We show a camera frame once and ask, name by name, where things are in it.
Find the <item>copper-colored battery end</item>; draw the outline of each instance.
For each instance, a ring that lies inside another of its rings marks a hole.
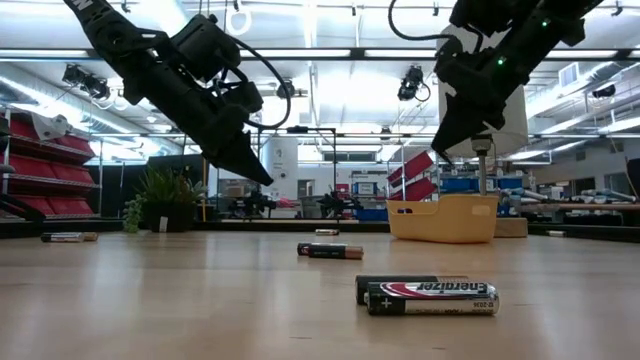
[[[361,260],[364,257],[364,249],[361,246],[347,246],[344,250],[345,259]]]

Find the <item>potted plant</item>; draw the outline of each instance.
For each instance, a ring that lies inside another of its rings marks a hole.
[[[142,178],[143,219],[149,229],[159,232],[184,232],[191,229],[196,202],[202,200],[207,187],[193,185],[171,169],[149,168]]]

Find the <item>blue bin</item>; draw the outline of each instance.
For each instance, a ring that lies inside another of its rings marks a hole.
[[[465,178],[442,179],[442,186],[440,187],[440,190],[444,192],[461,192],[472,189],[471,179]]]
[[[360,221],[389,221],[387,209],[357,210],[355,216]]]
[[[498,179],[498,187],[500,189],[520,189],[522,188],[522,179],[520,178],[502,178]]]

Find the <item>shelving unit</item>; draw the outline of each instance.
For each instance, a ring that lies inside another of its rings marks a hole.
[[[403,165],[387,178],[389,200],[421,201],[437,190],[430,176],[426,175],[434,162],[423,151],[405,163],[404,148],[401,151]]]
[[[16,173],[4,175],[3,193],[37,208],[47,219],[99,217],[84,198],[101,188],[83,167],[95,156],[89,141],[74,135],[42,141],[28,114],[9,114],[7,118],[10,143],[0,154],[0,163],[11,165]]]

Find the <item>yellow basket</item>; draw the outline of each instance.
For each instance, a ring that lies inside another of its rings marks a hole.
[[[497,196],[446,195],[437,202],[387,201],[391,233],[399,239],[488,243],[496,230]]]

